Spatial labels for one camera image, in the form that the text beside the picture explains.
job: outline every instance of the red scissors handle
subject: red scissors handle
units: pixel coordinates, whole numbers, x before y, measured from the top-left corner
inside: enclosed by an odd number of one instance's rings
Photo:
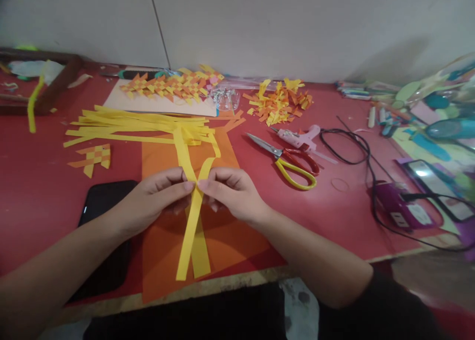
[[[290,149],[290,148],[284,148],[282,150],[282,154],[287,158],[288,161],[290,161],[293,165],[307,171],[308,173],[314,175],[315,177],[319,175],[320,173],[320,168],[317,164],[317,162],[315,162],[313,160],[313,158],[311,156],[309,156],[308,154],[306,154],[305,152],[302,152],[298,149]],[[310,170],[308,169],[308,167],[304,167],[299,161],[297,161],[292,155],[298,155],[299,157],[305,159],[307,161],[307,163],[309,164],[310,166]]]

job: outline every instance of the yellow scissors handle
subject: yellow scissors handle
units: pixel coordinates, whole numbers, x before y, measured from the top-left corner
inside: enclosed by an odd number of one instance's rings
[[[310,190],[310,189],[313,189],[317,185],[317,180],[315,179],[315,177],[313,175],[311,175],[310,173],[308,173],[307,171],[305,171],[305,170],[303,170],[299,167],[294,166],[293,164],[290,164],[290,163],[284,161],[282,158],[279,158],[278,160],[276,160],[276,165],[277,165],[278,169],[281,171],[284,178],[287,179],[287,181],[296,188],[299,188],[299,189],[302,189],[302,190]],[[287,171],[285,170],[284,167],[287,167],[288,169],[291,169],[291,170],[303,175],[304,177],[308,178],[308,180],[311,181],[311,184],[307,185],[307,186],[303,186],[303,185],[297,183],[294,179],[292,179],[290,177],[290,175],[287,173]]]

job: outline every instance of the sleeve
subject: sleeve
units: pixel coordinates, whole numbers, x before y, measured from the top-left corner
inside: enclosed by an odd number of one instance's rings
[[[319,339],[450,339],[415,295],[374,270],[366,290],[350,306],[320,303]]]

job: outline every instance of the power cord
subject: power cord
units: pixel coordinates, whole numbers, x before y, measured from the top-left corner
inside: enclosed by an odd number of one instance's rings
[[[346,137],[349,137],[351,141],[353,141],[364,153],[364,157],[363,159],[361,160],[358,160],[358,161],[350,161],[346,158],[343,158],[339,153],[337,153],[335,151],[335,149],[333,149],[328,143],[327,141],[325,140],[325,135],[327,134],[336,134],[336,135],[343,135],[343,136],[346,136]],[[472,248],[475,247],[475,242],[467,247],[462,247],[462,248],[447,248],[447,247],[440,247],[440,246],[437,246],[437,245],[434,245],[434,244],[431,244],[431,243],[428,243],[426,241],[423,241],[423,240],[420,240],[420,239],[417,239],[417,238],[414,238],[412,236],[409,236],[407,234],[404,234],[398,230],[395,230],[393,229],[392,227],[389,227],[388,225],[386,225],[385,223],[383,223],[381,221],[381,219],[378,217],[378,213],[377,213],[377,209],[376,209],[376,205],[377,205],[377,195],[376,195],[376,184],[377,184],[377,180],[376,180],[376,174],[373,170],[373,167],[371,166],[371,149],[370,149],[370,145],[368,144],[368,142],[363,138],[361,137],[360,135],[354,133],[354,132],[351,132],[351,131],[345,131],[345,130],[342,130],[342,129],[322,129],[321,132],[320,132],[320,140],[322,141],[322,144],[324,146],[326,146],[332,153],[333,155],[338,158],[339,160],[341,160],[342,162],[346,163],[346,164],[351,164],[351,165],[356,165],[356,164],[360,164],[360,163],[363,163],[363,162],[366,162],[366,166],[368,168],[368,170],[370,171],[370,174],[371,174],[371,177],[373,179],[372,181],[372,188],[371,188],[371,214],[373,215],[373,218],[374,220],[376,220],[376,222],[381,225],[382,227],[384,227],[385,229],[391,231],[392,233],[394,234],[397,234],[397,235],[400,235],[400,236],[403,236],[405,238],[408,238],[408,239],[411,239],[411,240],[414,240],[414,241],[417,241],[417,242],[420,242],[420,243],[423,243],[427,246],[431,246],[431,247],[434,247],[438,250],[441,250],[441,251],[447,251],[447,252],[465,252],[465,251],[468,251]],[[420,198],[426,198],[426,197],[438,197],[438,196],[445,196],[445,197],[448,197],[448,198],[452,198],[452,199],[456,199],[458,201],[461,201],[463,203],[465,203],[466,205],[469,205],[469,206],[474,206],[473,204],[469,203],[468,201],[466,200],[463,200],[463,199],[459,199],[459,198],[455,198],[455,197],[452,197],[452,196],[448,196],[448,195],[441,195],[441,194],[436,194],[436,193],[429,193],[429,194],[405,194],[404,197],[407,197],[408,200],[407,201],[410,201],[411,199],[412,200],[415,200],[415,199],[420,199]]]

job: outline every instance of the wall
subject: wall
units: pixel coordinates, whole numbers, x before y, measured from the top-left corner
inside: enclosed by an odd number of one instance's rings
[[[166,66],[152,0],[0,0],[0,45]]]
[[[172,68],[405,83],[475,50],[475,0],[154,1]],[[0,0],[0,45],[20,42],[167,64],[151,0]]]
[[[172,67],[418,79],[475,42],[475,0],[155,0]]]

